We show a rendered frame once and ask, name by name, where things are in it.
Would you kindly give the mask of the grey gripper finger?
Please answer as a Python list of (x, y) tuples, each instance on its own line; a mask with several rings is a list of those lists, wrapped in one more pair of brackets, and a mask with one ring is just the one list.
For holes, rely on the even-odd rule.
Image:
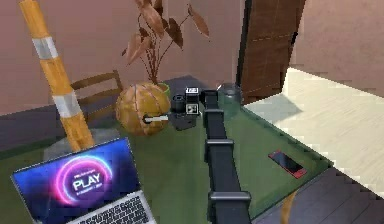
[(161, 122), (161, 121), (167, 121), (168, 116), (167, 115), (159, 115), (159, 116), (143, 116), (143, 122), (146, 124), (152, 123), (152, 122)]

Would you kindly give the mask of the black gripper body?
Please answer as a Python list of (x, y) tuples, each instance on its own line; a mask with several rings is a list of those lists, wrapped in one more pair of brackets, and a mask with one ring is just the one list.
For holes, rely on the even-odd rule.
[(187, 114), (185, 96), (181, 94), (172, 97), (168, 119), (177, 131), (187, 130), (196, 126), (196, 117)]

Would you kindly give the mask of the orange basketball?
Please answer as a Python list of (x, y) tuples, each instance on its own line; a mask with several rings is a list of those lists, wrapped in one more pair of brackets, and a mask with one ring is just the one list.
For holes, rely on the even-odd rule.
[(116, 118), (129, 133), (150, 136), (162, 131), (167, 121), (146, 123), (144, 116), (156, 117), (170, 110), (170, 100), (165, 92), (152, 83), (131, 85), (124, 89), (116, 101)]

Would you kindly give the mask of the green dining table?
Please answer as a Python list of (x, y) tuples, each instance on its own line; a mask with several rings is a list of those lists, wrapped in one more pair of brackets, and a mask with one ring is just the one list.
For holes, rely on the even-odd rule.
[[(232, 101), (225, 104), (225, 128), (235, 141), (233, 157), (241, 188), (252, 196), (252, 219), (331, 166), (324, 157)], [(144, 194), (158, 224), (210, 224), (205, 137), (203, 122), (198, 119), (188, 130), (167, 126), (153, 136), (129, 138)], [(268, 157), (276, 150), (301, 164), (307, 173), (299, 179), (287, 173)], [(0, 152), (0, 224), (33, 224), (11, 173), (69, 151), (66, 139), (54, 138)]]

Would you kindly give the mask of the wooden chair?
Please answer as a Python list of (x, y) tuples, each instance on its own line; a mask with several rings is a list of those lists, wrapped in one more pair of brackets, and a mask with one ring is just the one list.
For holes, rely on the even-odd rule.
[[(100, 102), (104, 98), (112, 97), (112, 96), (119, 96), (120, 93), (123, 91), (123, 85), (119, 76), (119, 73), (117, 70), (113, 70), (112, 72), (108, 73), (102, 73), (98, 74), (92, 77), (88, 77), (79, 81), (76, 81), (71, 84), (71, 87), (74, 90), (80, 90), (95, 84), (99, 84), (108, 80), (115, 80), (116, 81), (116, 87), (108, 90), (103, 90), (99, 93), (95, 93), (93, 95), (83, 97), (78, 100), (79, 105), (81, 107), (87, 107), (91, 104)], [(112, 115), (115, 113), (115, 107), (116, 103), (112, 102), (108, 104), (105, 107), (96, 109), (94, 111), (86, 111), (84, 113), (84, 117), (87, 123), (93, 122), (97, 119), (101, 119), (107, 115)]]

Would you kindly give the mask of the brown-leaved house plant green pot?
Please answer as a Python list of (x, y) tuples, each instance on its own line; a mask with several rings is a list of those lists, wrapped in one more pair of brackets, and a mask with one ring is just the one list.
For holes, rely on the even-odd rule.
[(184, 47), (181, 26), (191, 19), (197, 31), (210, 37), (208, 24), (204, 18), (192, 7), (187, 6), (187, 15), (178, 23), (174, 18), (163, 17), (162, 0), (133, 0), (138, 8), (137, 31), (129, 38), (127, 47), (121, 52), (131, 65), (140, 60), (148, 74), (148, 80), (159, 87), (165, 94), (170, 95), (170, 87), (158, 79), (160, 65), (169, 48), (176, 44), (180, 49)]

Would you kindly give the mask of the silver open laptop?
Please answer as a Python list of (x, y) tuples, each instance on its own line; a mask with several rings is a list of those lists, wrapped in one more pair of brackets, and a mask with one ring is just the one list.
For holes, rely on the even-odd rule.
[(127, 138), (12, 173), (34, 224), (157, 224)]

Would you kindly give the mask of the brown wooden room door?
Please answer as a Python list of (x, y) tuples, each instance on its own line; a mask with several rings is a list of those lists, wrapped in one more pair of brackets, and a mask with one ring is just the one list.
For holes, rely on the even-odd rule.
[(242, 104), (282, 92), (306, 0), (245, 0), (236, 84)]

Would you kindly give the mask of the orange baseball bat white bands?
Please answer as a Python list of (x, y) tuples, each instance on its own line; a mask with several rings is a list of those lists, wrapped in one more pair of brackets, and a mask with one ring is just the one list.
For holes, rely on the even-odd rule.
[(36, 0), (22, 0), (19, 6), (72, 150), (80, 151), (93, 146), (94, 139), (86, 124), (75, 91), (70, 85), (54, 40), (48, 31), (39, 3)]

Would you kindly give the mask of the red mobile phone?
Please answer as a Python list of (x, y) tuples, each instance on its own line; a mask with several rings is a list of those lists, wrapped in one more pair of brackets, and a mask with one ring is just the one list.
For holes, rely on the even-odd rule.
[(301, 178), (307, 173), (307, 170), (301, 164), (294, 161), (281, 150), (271, 152), (268, 157), (296, 179)]

